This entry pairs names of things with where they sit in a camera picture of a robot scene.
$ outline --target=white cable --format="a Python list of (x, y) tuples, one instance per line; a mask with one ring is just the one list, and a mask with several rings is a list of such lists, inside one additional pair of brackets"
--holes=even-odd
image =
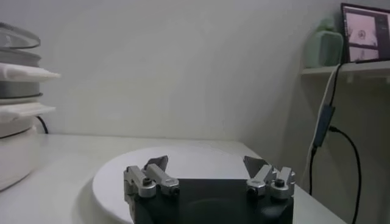
[(333, 79), (333, 77), (335, 76), (336, 71), (337, 71), (337, 69), (339, 68), (339, 66), (340, 66), (340, 64), (338, 64), (338, 65), (335, 67), (335, 69), (331, 72), (330, 77), (329, 77), (329, 79), (328, 79), (327, 86), (326, 86), (326, 88), (325, 88), (324, 96), (322, 97), (321, 104), (319, 105), (318, 114), (317, 114), (316, 128), (314, 129), (313, 138), (312, 138), (312, 140), (311, 140), (311, 143), (310, 143), (310, 146), (309, 146), (309, 150), (307, 151), (305, 170), (303, 171), (302, 178), (300, 179), (300, 185), (301, 185), (302, 187), (303, 187), (303, 182), (305, 181), (307, 169), (308, 169), (308, 167), (309, 167), (311, 148), (312, 148), (312, 146), (313, 146), (314, 139), (315, 139), (315, 137), (316, 137), (316, 133), (317, 133), (317, 129), (318, 129), (318, 123), (319, 123), (319, 118), (320, 118), (320, 116), (321, 116), (322, 108), (324, 107), (325, 100), (326, 100), (326, 98), (327, 98), (328, 91), (329, 91), (329, 87), (330, 87), (330, 84), (331, 84), (331, 82), (332, 82), (332, 79)]

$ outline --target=black bolt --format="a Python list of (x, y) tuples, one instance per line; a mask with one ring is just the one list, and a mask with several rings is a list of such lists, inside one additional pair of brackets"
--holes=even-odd
[(257, 190), (254, 188), (249, 188), (247, 191), (248, 197), (257, 197)]
[(179, 188), (175, 188), (171, 191), (171, 194), (173, 197), (176, 197), (176, 196), (179, 196), (180, 194), (180, 189)]
[(143, 186), (147, 186), (147, 185), (150, 185), (152, 183), (152, 180), (150, 178), (145, 178), (143, 181), (142, 181), (142, 185)]
[(285, 181), (282, 179), (276, 179), (275, 180), (275, 187), (284, 187), (285, 186)]

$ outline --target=black cable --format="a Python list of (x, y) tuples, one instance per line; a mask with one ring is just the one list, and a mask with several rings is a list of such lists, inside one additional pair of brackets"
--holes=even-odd
[(317, 147), (311, 149), (310, 166), (309, 166), (309, 194), (313, 193), (313, 162), (317, 153)]
[(339, 77), (339, 71), (340, 71), (340, 68), (343, 66), (344, 62), (341, 62), (338, 67), (337, 67), (337, 70), (336, 70), (336, 73), (335, 73), (335, 80), (333, 81), (333, 91), (332, 91), (332, 94), (331, 94), (331, 98), (330, 98), (330, 103), (329, 105), (332, 106), (333, 105), (333, 101), (335, 99), (335, 95), (336, 95), (336, 87), (337, 87), (337, 80), (338, 80), (338, 77)]
[(45, 134), (49, 134), (48, 127), (46, 126), (46, 123), (44, 122), (44, 120), (42, 119), (42, 117), (37, 116), (37, 118), (38, 118), (38, 120), (39, 120), (39, 121), (41, 122), (41, 124), (42, 124), (44, 133), (45, 133)]
[(358, 149), (357, 149), (355, 143), (353, 143), (352, 139), (347, 134), (345, 134), (343, 131), (341, 131), (340, 129), (338, 129), (334, 126), (330, 126), (329, 130), (331, 132), (335, 132), (335, 133), (339, 133), (339, 134), (343, 135), (343, 137), (345, 137), (349, 141), (349, 143), (352, 145), (353, 151), (355, 152), (356, 164), (358, 166), (358, 192), (356, 195), (355, 213), (354, 213), (353, 219), (352, 219), (352, 224), (355, 224), (356, 219), (358, 217), (358, 213), (359, 213), (360, 194), (361, 194), (361, 164), (360, 164), (359, 152), (358, 152)]

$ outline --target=cable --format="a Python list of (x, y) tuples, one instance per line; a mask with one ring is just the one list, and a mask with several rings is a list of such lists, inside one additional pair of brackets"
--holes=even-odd
[(312, 196), (313, 194), (313, 163), (314, 163), (314, 157), (316, 156), (317, 148), (314, 147), (311, 151), (310, 156), (310, 168), (309, 168), (309, 194)]
[(329, 102), (329, 105), (332, 106), (333, 105), (333, 101), (335, 99), (335, 95), (336, 95), (336, 87), (337, 87), (337, 80), (338, 80), (338, 77), (339, 77), (339, 71), (340, 71), (340, 68), (343, 66), (344, 62), (341, 62), (339, 64), (339, 66), (337, 66), (337, 69), (336, 69), (336, 74), (335, 74), (335, 80), (333, 82), (333, 91), (332, 91), (332, 94), (331, 94), (331, 98), (330, 98), (330, 102)]
[(328, 95), (328, 91), (329, 91), (330, 84), (331, 84), (331, 82), (332, 82), (332, 78), (333, 78), (333, 76), (335, 76), (336, 72), (340, 69), (341, 65), (342, 65), (342, 64), (337, 65), (337, 67), (336, 67), (336, 68), (332, 71), (332, 73), (330, 74), (330, 77), (329, 77), (329, 79), (328, 79), (327, 86), (325, 87), (324, 96), (322, 96), (321, 104), (319, 105), (318, 114), (317, 114), (317, 121), (316, 121), (316, 128), (314, 129), (313, 138), (312, 138), (312, 140), (311, 140), (309, 149), (308, 149), (308, 151), (307, 151), (305, 170), (303, 171), (303, 175), (302, 175), (302, 178), (301, 178), (301, 180), (300, 180), (300, 185), (301, 185), (301, 186), (303, 186), (303, 182), (305, 181), (305, 177), (306, 177), (307, 170), (308, 170), (308, 167), (309, 167), (310, 152), (312, 151), (312, 148), (313, 148), (313, 143), (314, 143), (314, 139), (315, 139), (315, 137), (316, 137), (316, 133), (317, 133), (318, 125), (319, 125), (319, 119), (320, 119), (320, 116), (321, 116), (322, 108), (323, 108), (324, 105), (325, 105), (325, 100), (326, 100), (327, 95)]
[(352, 139), (347, 134), (345, 134), (343, 131), (341, 131), (340, 129), (338, 129), (334, 126), (330, 126), (329, 131), (343, 135), (343, 137), (345, 137), (349, 141), (349, 143), (352, 145), (353, 151), (355, 152), (356, 164), (358, 166), (358, 192), (356, 195), (355, 213), (353, 214), (353, 219), (352, 219), (352, 224), (355, 224), (356, 219), (358, 217), (358, 213), (359, 213), (359, 204), (360, 204), (360, 195), (361, 195), (361, 164), (360, 164), (359, 152), (358, 152), (358, 149), (357, 149), (355, 143), (353, 143)]
[(46, 123), (44, 122), (44, 120), (42, 119), (42, 117), (37, 116), (37, 118), (38, 118), (38, 120), (39, 120), (39, 121), (41, 122), (41, 124), (42, 124), (44, 133), (45, 133), (45, 134), (49, 134), (48, 127), (46, 126)]

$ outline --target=silver metal part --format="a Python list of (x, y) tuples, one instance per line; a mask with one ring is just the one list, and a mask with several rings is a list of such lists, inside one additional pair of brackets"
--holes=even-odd
[(255, 177), (246, 181), (248, 191), (254, 191), (257, 196), (264, 195), (267, 184), (276, 178), (276, 174), (271, 165), (264, 165)]
[(283, 167), (277, 179), (271, 183), (271, 196), (277, 199), (287, 199), (294, 195), (295, 173), (291, 168)]
[(149, 164), (144, 171), (146, 176), (156, 181), (165, 195), (177, 195), (179, 193), (179, 180), (168, 176), (156, 164)]
[(124, 171), (125, 200), (128, 196), (138, 194), (143, 198), (151, 198), (156, 195), (156, 183), (142, 173), (138, 166), (129, 166)]

